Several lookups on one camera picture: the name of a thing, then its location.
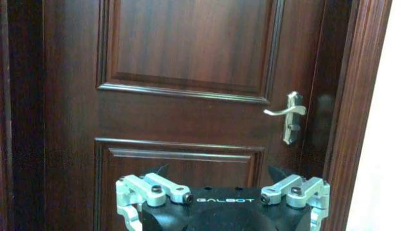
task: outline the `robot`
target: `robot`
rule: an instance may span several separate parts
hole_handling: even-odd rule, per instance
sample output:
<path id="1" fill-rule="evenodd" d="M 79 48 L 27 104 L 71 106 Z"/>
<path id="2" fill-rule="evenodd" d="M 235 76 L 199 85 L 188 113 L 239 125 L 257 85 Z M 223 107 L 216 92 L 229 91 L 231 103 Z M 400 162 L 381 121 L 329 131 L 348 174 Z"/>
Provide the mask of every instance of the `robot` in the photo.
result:
<path id="1" fill-rule="evenodd" d="M 189 188 L 159 172 L 116 181 L 117 214 L 129 231 L 319 231 L 328 216 L 329 184 L 275 167 L 261 188 Z"/>

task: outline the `lever handle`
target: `lever handle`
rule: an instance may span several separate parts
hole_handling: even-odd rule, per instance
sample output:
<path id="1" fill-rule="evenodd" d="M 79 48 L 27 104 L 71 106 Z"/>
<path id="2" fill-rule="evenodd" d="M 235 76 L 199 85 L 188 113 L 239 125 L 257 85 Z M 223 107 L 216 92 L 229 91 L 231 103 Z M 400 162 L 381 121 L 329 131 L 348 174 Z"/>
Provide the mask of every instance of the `lever handle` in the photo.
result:
<path id="1" fill-rule="evenodd" d="M 269 111 L 268 109 L 264 110 L 264 113 L 269 116 L 283 116 L 288 113 L 297 113 L 301 116 L 307 113 L 307 108 L 304 106 L 291 106 L 289 108 L 280 110 L 280 111 Z"/>
<path id="2" fill-rule="evenodd" d="M 285 115 L 283 141 L 285 144 L 292 144 L 296 141 L 297 133 L 300 130 L 299 120 L 300 115 L 305 115 L 307 108 L 301 105 L 303 96 L 296 92 L 288 94 L 287 108 L 280 111 L 264 110 L 264 113 L 269 116 Z"/>

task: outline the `door molding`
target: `door molding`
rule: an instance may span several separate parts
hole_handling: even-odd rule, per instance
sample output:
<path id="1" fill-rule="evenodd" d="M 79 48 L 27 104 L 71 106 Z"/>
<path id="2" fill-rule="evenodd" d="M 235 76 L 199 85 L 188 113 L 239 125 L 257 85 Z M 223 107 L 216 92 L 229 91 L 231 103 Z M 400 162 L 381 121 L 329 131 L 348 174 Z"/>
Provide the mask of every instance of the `door molding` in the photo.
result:
<path id="1" fill-rule="evenodd" d="M 40 203 L 45 196 L 41 87 L 44 54 L 43 19 L 39 17 L 43 14 L 43 1 L 21 0 L 20 4 L 13 2 L 0 0 L 1 12 L 8 12 L 8 16 L 1 14 L 0 34 L 0 194 L 8 193 L 9 199 L 5 207 L 4 199 L 1 200 L 0 219 L 8 221 L 8 230 L 21 225 L 44 225 L 44 205 L 40 205 L 40 209 L 35 204 L 21 207 L 25 204 L 19 200 L 19 195 L 12 199 L 15 187 L 24 187 L 27 182 L 35 182 L 33 189 L 24 195 Z M 308 165 L 300 169 L 300 173 L 307 176 L 321 175 L 332 185 L 325 230 L 345 228 L 391 2 L 392 0 L 325 1 L 301 149 L 301 163 Z M 4 97 L 8 89 L 9 98 Z M 27 105 L 31 106 L 31 113 L 27 112 Z M 11 120 L 19 123 L 12 123 L 7 132 Z M 7 144 L 11 145 L 9 152 L 5 150 Z M 32 151 L 20 149 L 21 147 L 35 148 L 43 156 L 33 158 L 29 153 L 28 158 L 19 158 L 21 150 Z M 16 165 L 29 165 L 33 168 L 12 172 Z M 33 169 L 43 174 L 33 174 Z M 23 176 L 24 182 L 16 180 Z M 12 213 L 5 211 L 23 209 L 24 216 L 13 221 Z"/>

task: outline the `door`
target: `door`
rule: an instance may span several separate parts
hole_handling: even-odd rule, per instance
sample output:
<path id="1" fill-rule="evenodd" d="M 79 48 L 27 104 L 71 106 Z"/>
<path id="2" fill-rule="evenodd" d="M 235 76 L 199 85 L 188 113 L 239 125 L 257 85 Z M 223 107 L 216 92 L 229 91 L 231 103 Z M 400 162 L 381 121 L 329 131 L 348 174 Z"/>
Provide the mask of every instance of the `door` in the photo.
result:
<path id="1" fill-rule="evenodd" d="M 308 107 L 324 0 L 48 0 L 45 229 L 120 230 L 115 181 L 169 164 L 187 185 L 300 167 L 281 110 Z M 305 118 L 300 125 L 304 131 Z"/>

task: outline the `screw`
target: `screw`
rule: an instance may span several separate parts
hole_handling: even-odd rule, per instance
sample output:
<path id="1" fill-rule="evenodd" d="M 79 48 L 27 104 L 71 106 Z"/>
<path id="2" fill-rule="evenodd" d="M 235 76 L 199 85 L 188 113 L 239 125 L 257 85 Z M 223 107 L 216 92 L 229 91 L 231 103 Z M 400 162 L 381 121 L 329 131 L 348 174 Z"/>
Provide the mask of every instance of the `screw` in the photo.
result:
<path id="1" fill-rule="evenodd" d="M 269 198 L 268 198 L 268 196 L 267 196 L 265 194 L 261 194 L 261 197 L 260 197 L 259 199 L 260 199 L 260 201 L 261 201 L 261 203 L 263 203 L 264 205 L 268 204 Z"/>
<path id="2" fill-rule="evenodd" d="M 192 203 L 192 194 L 191 193 L 185 193 L 183 196 L 183 202 L 189 205 Z"/>
<path id="3" fill-rule="evenodd" d="M 161 192 L 161 186 L 160 185 L 153 185 L 152 186 L 152 192 L 153 193 L 160 193 Z"/>
<path id="4" fill-rule="evenodd" d="M 297 186 L 293 186 L 291 188 L 291 193 L 300 196 L 301 195 L 301 188 L 297 187 Z"/>

